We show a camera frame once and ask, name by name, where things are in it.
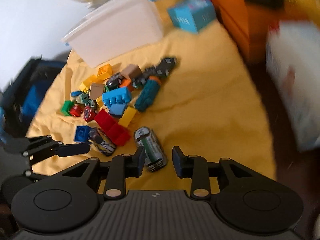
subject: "teal toy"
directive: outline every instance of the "teal toy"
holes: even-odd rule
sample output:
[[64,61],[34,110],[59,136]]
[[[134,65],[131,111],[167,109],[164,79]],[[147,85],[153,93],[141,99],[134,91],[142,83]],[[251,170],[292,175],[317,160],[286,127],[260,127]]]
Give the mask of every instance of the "teal toy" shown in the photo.
[[160,89],[161,81],[156,76],[150,76],[143,90],[141,91],[134,107],[144,112],[149,106],[153,104],[153,101]]
[[168,9],[175,27],[198,33],[216,19],[214,6],[210,0],[184,0]]

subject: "blue duplo brick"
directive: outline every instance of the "blue duplo brick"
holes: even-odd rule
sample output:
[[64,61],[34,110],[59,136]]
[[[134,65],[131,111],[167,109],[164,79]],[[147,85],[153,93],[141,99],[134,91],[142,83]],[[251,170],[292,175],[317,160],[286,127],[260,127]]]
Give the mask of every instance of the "blue duplo brick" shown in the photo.
[[91,129],[92,128],[87,125],[77,126],[74,141],[77,143],[89,143],[88,137]]
[[108,114],[122,116],[127,106],[127,104],[113,104],[111,105]]

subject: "white box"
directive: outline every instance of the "white box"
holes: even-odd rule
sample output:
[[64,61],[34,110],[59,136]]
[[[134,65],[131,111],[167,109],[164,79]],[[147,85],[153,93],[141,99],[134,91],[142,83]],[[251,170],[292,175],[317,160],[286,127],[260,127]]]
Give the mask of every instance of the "white box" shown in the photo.
[[154,3],[111,0],[86,15],[62,40],[94,68],[162,37],[163,27]]
[[299,151],[320,146],[320,31],[280,22],[268,36],[266,67],[287,109]]

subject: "black toy car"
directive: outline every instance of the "black toy car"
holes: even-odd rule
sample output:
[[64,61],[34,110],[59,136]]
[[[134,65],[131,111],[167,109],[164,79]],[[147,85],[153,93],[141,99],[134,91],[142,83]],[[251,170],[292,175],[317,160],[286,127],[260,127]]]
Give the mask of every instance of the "black toy car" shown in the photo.
[[156,66],[156,76],[160,78],[165,78],[169,76],[169,73],[177,64],[177,58],[175,57],[165,57]]
[[106,83],[109,91],[117,89],[121,85],[123,78],[124,77],[120,74],[120,72],[112,75]]
[[131,80],[132,81],[132,86],[134,88],[136,88],[136,89],[142,88],[146,84],[148,78],[149,78],[149,75],[146,78],[144,74],[140,75],[137,78],[133,78]]
[[155,66],[146,67],[143,71],[143,76],[148,79],[149,76],[156,76],[157,71]]

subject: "toy car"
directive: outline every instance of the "toy car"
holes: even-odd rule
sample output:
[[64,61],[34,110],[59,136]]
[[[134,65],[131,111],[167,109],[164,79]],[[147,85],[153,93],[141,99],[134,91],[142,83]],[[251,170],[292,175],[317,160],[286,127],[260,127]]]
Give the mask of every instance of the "toy car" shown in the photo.
[[157,71],[155,66],[146,67],[143,71],[143,76],[148,79],[149,76],[156,76]]
[[142,145],[145,148],[145,165],[149,171],[157,171],[166,166],[167,158],[153,130],[144,126],[136,130],[133,136],[137,146]]
[[97,127],[93,127],[89,131],[88,140],[105,156],[112,155],[116,150],[116,145]]
[[175,57],[165,57],[161,62],[156,66],[156,76],[157,77],[167,77],[169,73],[177,64],[177,59]]
[[73,102],[76,104],[86,104],[89,101],[89,95],[81,93],[80,95],[73,98]]
[[86,105],[84,107],[83,119],[86,122],[91,122],[97,113],[98,113],[98,111],[96,109],[93,109],[89,105]]
[[89,99],[85,106],[90,106],[90,108],[96,110],[97,109],[97,101],[93,99]]
[[144,85],[147,83],[149,76],[150,75],[147,75],[147,77],[146,77],[144,74],[142,74],[137,78],[133,78],[132,83],[131,83],[132,86],[136,89],[144,87]]
[[117,89],[119,85],[121,85],[123,78],[124,77],[120,74],[120,72],[117,72],[116,74],[112,75],[106,83],[106,86],[108,87],[109,91]]

